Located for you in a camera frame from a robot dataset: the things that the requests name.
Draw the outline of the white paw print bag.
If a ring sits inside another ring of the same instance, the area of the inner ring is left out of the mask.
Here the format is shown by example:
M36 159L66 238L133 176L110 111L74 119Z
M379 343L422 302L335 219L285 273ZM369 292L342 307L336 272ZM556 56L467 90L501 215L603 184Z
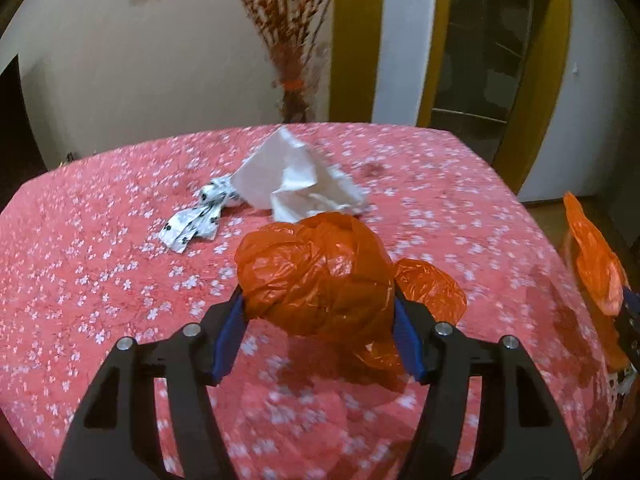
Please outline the white paw print bag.
M198 202L194 206L176 212L157 233L160 242L178 254L182 254L194 238L213 240L224 210L244 203L230 174L213 178L195 197Z

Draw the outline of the white paper bag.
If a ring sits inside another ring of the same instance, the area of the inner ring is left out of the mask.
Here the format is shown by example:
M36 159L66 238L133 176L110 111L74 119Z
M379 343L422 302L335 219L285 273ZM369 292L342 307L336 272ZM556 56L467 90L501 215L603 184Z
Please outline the white paper bag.
M285 126L242 163L231 185L250 206L269 210L277 222L296 223L322 212L359 216L367 209L352 178L326 165Z

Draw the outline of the orange lined waste basket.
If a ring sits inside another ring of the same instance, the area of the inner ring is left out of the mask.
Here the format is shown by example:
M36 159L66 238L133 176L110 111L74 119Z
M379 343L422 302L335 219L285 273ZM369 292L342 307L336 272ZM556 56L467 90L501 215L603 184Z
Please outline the orange lined waste basket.
M567 231L561 246L561 258L574 276L582 300L598 335L606 366L620 372L629 359L618 344L616 316L623 307L623 287L629 285L620 258L601 231L587 218L577 197L566 192L563 205Z

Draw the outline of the red floral tablecloth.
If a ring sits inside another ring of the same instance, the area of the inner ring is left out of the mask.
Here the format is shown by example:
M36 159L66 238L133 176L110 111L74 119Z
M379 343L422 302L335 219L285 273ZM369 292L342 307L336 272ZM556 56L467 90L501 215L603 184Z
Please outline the red floral tablecloth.
M120 337L165 338L231 295L236 248L268 214L231 211L182 254L157 235L270 133L200 132L81 159L24 184L2 211L1 408L44 470ZM465 335L518 337L588 465L614 412L597 333L564 262L484 160L438 130L294 134L366 193L363 220L390 258L427 261L460 285ZM394 478L425 396L410 378L342 374L333 353L260 321L209 393L243 479Z

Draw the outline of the glass sliding door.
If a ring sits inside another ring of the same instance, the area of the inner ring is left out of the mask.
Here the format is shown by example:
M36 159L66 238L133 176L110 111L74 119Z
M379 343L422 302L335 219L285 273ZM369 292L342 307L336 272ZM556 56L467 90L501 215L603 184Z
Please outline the glass sliding door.
M450 0L431 126L493 162L520 86L533 0Z

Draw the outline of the red berry branch vase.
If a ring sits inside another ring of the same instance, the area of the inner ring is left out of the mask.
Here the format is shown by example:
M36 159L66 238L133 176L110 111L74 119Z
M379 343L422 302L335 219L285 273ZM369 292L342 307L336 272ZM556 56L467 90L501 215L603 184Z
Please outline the red berry branch vase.
M267 49L282 89L282 122L309 119L307 75L333 0L239 0Z

